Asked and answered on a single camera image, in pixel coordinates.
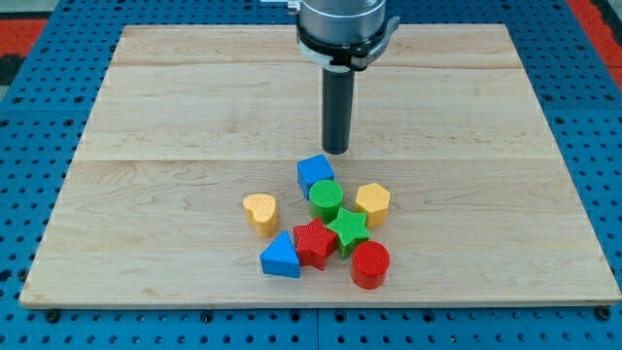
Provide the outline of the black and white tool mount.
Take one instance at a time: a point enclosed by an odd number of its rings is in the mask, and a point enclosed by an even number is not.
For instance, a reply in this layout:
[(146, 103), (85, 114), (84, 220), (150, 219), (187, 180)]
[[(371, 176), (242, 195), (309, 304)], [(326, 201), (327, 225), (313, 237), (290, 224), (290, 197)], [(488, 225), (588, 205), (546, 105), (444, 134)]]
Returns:
[(397, 31), (400, 17), (394, 16), (382, 24), (380, 30), (360, 43), (337, 45), (313, 38), (301, 25), (296, 26), (296, 42), (300, 51), (312, 62), (333, 73), (364, 71), (389, 46)]

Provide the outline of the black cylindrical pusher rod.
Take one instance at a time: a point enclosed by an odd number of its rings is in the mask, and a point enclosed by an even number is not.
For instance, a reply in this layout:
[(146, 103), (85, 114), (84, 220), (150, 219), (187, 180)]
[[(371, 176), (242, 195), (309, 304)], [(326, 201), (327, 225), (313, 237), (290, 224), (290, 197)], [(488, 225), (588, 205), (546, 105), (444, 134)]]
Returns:
[(340, 155), (349, 149), (354, 82), (353, 71), (323, 71), (322, 147), (329, 154)]

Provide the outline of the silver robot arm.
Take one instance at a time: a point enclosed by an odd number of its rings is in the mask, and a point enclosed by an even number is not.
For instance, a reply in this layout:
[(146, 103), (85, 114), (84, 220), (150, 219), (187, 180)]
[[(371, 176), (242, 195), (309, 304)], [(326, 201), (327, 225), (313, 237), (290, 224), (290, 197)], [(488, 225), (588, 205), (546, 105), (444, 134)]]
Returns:
[(378, 60), (398, 30), (386, 0), (260, 0), (295, 17), (296, 43), (322, 69), (322, 148), (341, 155), (350, 148), (356, 75)]

